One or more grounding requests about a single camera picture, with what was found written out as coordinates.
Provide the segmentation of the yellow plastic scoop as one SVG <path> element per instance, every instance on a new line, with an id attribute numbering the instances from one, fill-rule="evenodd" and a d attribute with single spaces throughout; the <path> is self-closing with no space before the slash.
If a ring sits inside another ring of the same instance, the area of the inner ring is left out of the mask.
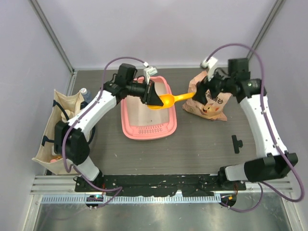
<path id="1" fill-rule="evenodd" d="M 148 105 L 147 107 L 151 110 L 167 109 L 172 107 L 176 102 L 191 99 L 195 95 L 195 92 L 189 92 L 181 95 L 164 94 L 160 95 L 159 98 L 162 100 L 162 106 Z"/>

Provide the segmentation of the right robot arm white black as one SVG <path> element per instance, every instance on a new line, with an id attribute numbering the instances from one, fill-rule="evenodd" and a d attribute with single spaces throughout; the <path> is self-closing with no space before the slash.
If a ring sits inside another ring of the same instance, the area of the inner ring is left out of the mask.
<path id="1" fill-rule="evenodd" d="M 206 104 L 207 92 L 212 98 L 220 93 L 230 93 L 236 97 L 249 122 L 257 152 L 256 159 L 221 167 L 218 186 L 228 190 L 235 181 L 264 182 L 285 178 L 297 164 L 298 157 L 288 151 L 277 132 L 262 80 L 251 78 L 246 58 L 229 59 L 227 77 L 218 73 L 217 64 L 218 60 L 214 57 L 201 62 L 200 67 L 206 75 L 197 82 L 193 100 Z"/>

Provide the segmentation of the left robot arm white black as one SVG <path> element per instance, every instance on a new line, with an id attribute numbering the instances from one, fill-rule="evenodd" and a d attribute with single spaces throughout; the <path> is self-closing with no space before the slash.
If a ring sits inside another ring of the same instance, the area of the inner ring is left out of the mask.
<path id="1" fill-rule="evenodd" d="M 55 125 L 55 153 L 74 164 L 77 171 L 87 178 L 86 187 L 92 192 L 99 191 L 103 185 L 99 178 L 101 172 L 90 158 L 90 147 L 86 139 L 94 126 L 127 96 L 138 97 L 145 105 L 163 104 L 150 79 L 157 74 L 157 69 L 152 66 L 145 68 L 142 82 L 135 79 L 136 73 L 135 66 L 121 64 L 112 80 L 104 83 L 95 98 L 79 114 L 68 122 L 59 121 Z"/>

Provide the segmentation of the black bag clip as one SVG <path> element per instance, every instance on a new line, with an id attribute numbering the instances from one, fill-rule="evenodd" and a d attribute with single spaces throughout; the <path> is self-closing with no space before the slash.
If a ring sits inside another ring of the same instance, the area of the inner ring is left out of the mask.
<path id="1" fill-rule="evenodd" d="M 243 141 L 238 140 L 236 135 L 232 135 L 231 138 L 232 138 L 232 144 L 233 144 L 234 152 L 236 154 L 239 154 L 240 148 L 243 147 Z"/>

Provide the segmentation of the pink cat litter bag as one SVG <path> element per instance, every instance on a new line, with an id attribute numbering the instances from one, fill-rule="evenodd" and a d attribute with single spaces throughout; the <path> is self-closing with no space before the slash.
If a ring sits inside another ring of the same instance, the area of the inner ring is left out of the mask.
<path id="1" fill-rule="evenodd" d="M 207 90 L 205 97 L 207 104 L 203 105 L 193 99 L 188 99 L 182 108 L 188 113 L 200 116 L 209 120 L 227 121 L 226 115 L 223 113 L 223 108 L 232 96 L 231 93 L 220 93 L 216 98 L 212 98 L 210 90 Z"/>

